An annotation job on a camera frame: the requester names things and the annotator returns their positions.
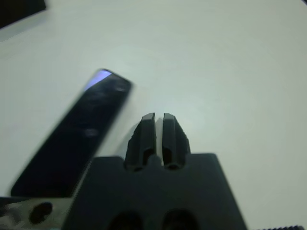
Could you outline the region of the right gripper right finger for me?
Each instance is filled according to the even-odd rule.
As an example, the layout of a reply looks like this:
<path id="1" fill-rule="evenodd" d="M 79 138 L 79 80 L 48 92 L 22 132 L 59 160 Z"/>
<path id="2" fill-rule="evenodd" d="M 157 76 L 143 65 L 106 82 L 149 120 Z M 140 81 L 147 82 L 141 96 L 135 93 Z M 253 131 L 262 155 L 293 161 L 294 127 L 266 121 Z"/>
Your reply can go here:
<path id="1" fill-rule="evenodd" d="M 183 168 L 186 156 L 191 154 L 187 135 L 170 113 L 164 113 L 163 117 L 162 154 L 164 167 L 169 170 Z"/>

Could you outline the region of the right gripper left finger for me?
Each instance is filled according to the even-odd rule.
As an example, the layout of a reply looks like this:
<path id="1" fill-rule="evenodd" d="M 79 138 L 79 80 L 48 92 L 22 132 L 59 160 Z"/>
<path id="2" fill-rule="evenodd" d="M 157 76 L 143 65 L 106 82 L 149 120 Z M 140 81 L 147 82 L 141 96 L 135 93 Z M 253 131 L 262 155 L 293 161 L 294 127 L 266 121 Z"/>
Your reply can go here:
<path id="1" fill-rule="evenodd" d="M 140 171 L 152 155 L 156 155 L 155 113 L 148 113 L 141 118 L 128 141 L 124 167 L 127 171 Z"/>

